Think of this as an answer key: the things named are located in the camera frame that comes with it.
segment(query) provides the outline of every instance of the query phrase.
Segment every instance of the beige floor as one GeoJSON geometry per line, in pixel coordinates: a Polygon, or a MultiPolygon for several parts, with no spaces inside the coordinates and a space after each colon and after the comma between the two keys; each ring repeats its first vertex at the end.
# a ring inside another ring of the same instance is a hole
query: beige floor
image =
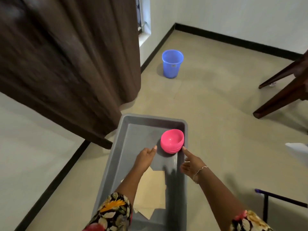
{"type": "MultiPolygon", "coordinates": [[[[262,120],[252,116],[292,77],[273,88],[259,90],[258,85],[289,63],[175,31],[143,72],[137,99],[122,112],[186,120],[190,151],[261,216],[262,198],[254,188],[307,201],[308,170],[284,146],[308,142],[307,102],[295,102],[262,120]],[[162,76],[161,54],[167,49],[178,49],[185,57],[175,79],[162,76]]],[[[82,230],[90,219],[108,153],[91,144],[27,230],[82,230]]],[[[191,180],[187,199],[187,230],[219,230],[202,191],[191,180]]],[[[307,209],[275,199],[269,208],[269,224],[275,230],[307,230],[307,209]]]]}

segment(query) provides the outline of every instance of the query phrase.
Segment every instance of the stacked pink bowls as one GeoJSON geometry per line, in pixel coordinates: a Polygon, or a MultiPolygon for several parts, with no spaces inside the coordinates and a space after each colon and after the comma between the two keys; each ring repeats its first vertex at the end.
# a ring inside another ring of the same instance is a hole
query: stacked pink bowls
{"type": "Polygon", "coordinates": [[[178,129],[164,132],[160,139],[161,148],[169,154],[177,153],[181,150],[183,144],[184,133],[178,129]]]}

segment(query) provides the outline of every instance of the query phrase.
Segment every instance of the bucket rim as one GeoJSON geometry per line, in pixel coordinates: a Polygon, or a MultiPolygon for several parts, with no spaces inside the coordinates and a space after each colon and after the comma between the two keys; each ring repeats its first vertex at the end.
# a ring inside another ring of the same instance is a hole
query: bucket rim
{"type": "Polygon", "coordinates": [[[181,64],[181,63],[184,61],[184,54],[183,54],[181,51],[179,51],[179,50],[169,49],[169,50],[166,50],[166,51],[163,52],[163,54],[161,55],[161,59],[163,60],[164,63],[170,64],[170,65],[178,65],[178,64],[181,64]],[[180,62],[178,62],[178,63],[166,62],[166,61],[164,60],[164,54],[167,53],[167,52],[169,52],[169,51],[176,51],[176,52],[180,53],[180,54],[183,56],[182,60],[181,60],[180,62]]]}

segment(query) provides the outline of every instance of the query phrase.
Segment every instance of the black baseboard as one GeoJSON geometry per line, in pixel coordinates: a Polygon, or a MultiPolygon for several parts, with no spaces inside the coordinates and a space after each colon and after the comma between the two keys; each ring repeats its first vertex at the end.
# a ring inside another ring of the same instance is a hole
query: black baseboard
{"type": "Polygon", "coordinates": [[[153,50],[153,52],[150,54],[150,56],[145,60],[145,62],[141,66],[141,73],[144,71],[144,69],[150,64],[154,56],[157,54],[158,50],[163,46],[163,44],[166,42],[166,40],[169,38],[171,33],[174,31],[174,27],[176,24],[174,24],[170,30],[167,32],[167,34],[164,36],[164,38],[159,42],[159,44],[156,46],[156,48],[153,50]]]}
{"type": "Polygon", "coordinates": [[[246,49],[251,49],[251,50],[258,51],[258,52],[274,55],[277,57],[290,59],[292,61],[295,61],[300,56],[302,56],[302,54],[291,52],[288,50],[279,49],[279,48],[275,48],[272,46],[263,45],[263,44],[259,44],[259,43],[255,43],[255,42],[251,42],[247,40],[242,40],[242,39],[235,38],[232,36],[226,36],[223,34],[210,32],[210,31],[203,30],[203,29],[196,28],[196,27],[190,27],[187,25],[179,24],[179,23],[175,24],[175,30],[191,33],[194,35],[198,35],[198,36],[202,36],[202,37],[209,38],[212,40],[224,42],[227,44],[236,45],[236,46],[240,46],[246,49]]]}
{"type": "Polygon", "coordinates": [[[33,221],[33,219],[36,217],[36,215],[40,212],[42,207],[45,205],[47,200],[50,198],[52,193],[57,189],[57,187],[60,185],[62,180],[65,178],[65,176],[68,174],[68,172],[74,166],[74,164],[77,162],[79,157],[87,149],[89,144],[90,144],[90,142],[85,140],[80,145],[80,147],[74,153],[72,158],[66,163],[66,165],[63,167],[63,169],[59,172],[59,174],[55,177],[55,179],[50,183],[50,185],[47,187],[47,189],[44,191],[44,193],[41,195],[41,197],[37,200],[37,202],[33,205],[33,207],[30,209],[30,211],[27,213],[27,215],[23,218],[23,220],[17,226],[15,231],[25,231],[27,229],[27,227],[30,225],[30,223],[33,221]]]}

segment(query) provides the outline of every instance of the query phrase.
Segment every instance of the blue plastic bucket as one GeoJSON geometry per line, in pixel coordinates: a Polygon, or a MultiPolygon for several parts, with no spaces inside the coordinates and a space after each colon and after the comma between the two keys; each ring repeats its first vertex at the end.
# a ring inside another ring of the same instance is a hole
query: blue plastic bucket
{"type": "Polygon", "coordinates": [[[178,50],[167,50],[163,52],[164,76],[175,78],[179,73],[180,66],[184,60],[184,55],[178,50]]]}

